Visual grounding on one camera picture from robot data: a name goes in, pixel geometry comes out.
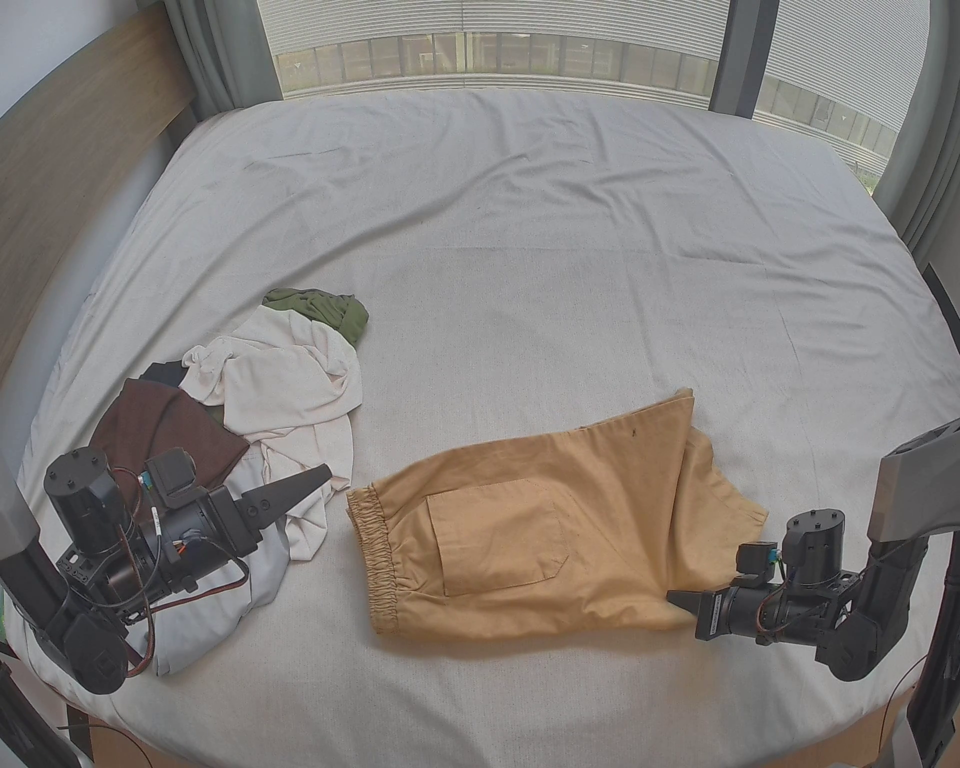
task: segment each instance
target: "back pocket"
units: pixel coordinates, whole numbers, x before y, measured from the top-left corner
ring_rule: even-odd
[[[426,502],[448,597],[552,579],[566,562],[553,501],[537,483],[461,488]]]

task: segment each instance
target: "brown cloth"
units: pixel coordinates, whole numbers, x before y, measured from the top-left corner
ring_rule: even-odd
[[[165,450],[183,448],[193,457],[197,483],[208,489],[222,485],[250,447],[183,390],[131,378],[93,430],[90,445],[107,454],[111,467],[134,472],[142,471],[147,459]],[[125,472],[115,477],[132,507],[135,481]]]
[[[347,495],[373,628],[429,640],[692,616],[669,589],[736,574],[767,517],[713,465],[693,393],[593,426],[468,445]]]

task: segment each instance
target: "robotic arm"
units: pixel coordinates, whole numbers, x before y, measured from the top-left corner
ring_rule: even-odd
[[[896,448],[880,461],[867,564],[840,567],[844,515],[792,517],[780,552],[755,541],[737,552],[741,574],[704,592],[667,599],[697,616],[696,637],[753,637],[758,645],[816,648],[814,659],[843,681],[868,675],[906,630],[913,591],[933,534],[960,531],[960,419]],[[782,580],[771,584],[777,563]],[[917,690],[876,766],[930,768],[953,737],[960,705],[960,533],[953,535],[946,589]]]
[[[43,651],[91,693],[112,693],[145,666],[125,641],[127,626],[150,617],[169,594],[197,589],[197,579],[240,560],[260,533],[330,479],[326,465],[244,493],[196,483],[193,461],[175,448],[136,476],[152,516],[127,510],[116,469],[96,448],[60,456],[47,469],[50,496],[73,543],[54,565],[39,527],[0,462],[0,585],[31,625]]]

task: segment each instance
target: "white label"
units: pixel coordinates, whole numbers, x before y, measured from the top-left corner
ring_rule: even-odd
[[[716,635],[717,624],[720,623],[720,606],[723,603],[723,595],[718,594],[713,598],[713,618],[710,620],[710,635]]]

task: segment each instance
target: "bed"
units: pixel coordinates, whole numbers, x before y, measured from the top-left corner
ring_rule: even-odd
[[[880,456],[960,413],[960,357],[904,245],[835,153],[736,117],[508,89],[271,103],[180,146],[88,297],[33,422],[42,492],[127,376],[232,330],[272,287],[356,294],[354,486],[461,444],[561,430],[683,386],[716,463],[770,513],[848,515],[866,562]],[[811,649],[619,631],[376,637],[346,500],[276,599],[176,675],[92,696],[8,606],[69,701],[216,766],[748,766],[882,706],[926,650],[946,538],[867,679]]]

